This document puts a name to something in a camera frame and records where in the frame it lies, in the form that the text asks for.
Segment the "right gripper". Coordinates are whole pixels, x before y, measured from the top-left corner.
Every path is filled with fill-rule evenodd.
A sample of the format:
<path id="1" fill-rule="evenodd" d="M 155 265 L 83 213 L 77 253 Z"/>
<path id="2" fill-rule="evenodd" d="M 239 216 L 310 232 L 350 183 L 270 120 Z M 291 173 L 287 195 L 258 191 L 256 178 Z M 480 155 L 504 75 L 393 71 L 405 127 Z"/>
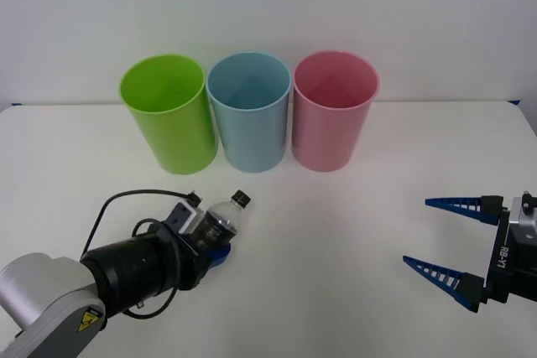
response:
<path id="1" fill-rule="evenodd" d="M 425 204 L 489 225 L 500 220 L 487 271 L 487 297 L 503 304 L 511 294 L 536 301 L 536 236 L 528 238 L 519 225 L 509 223 L 502 196 L 431 198 Z M 465 309 L 478 312 L 483 278 L 409 256 L 403 256 L 403 261 Z"/>

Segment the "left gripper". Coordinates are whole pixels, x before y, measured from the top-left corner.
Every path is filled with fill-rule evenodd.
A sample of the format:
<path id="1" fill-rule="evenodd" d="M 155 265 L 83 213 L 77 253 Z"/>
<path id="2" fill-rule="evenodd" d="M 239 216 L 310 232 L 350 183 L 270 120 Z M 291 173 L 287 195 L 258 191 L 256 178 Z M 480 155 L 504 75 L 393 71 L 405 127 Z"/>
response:
<path id="1" fill-rule="evenodd" d="M 180 280 L 179 290 L 188 291 L 195 288 L 210 268 L 224 263 L 232 246 L 226 244 L 217 249 L 201 250 L 187 235 L 180 239 Z"/>

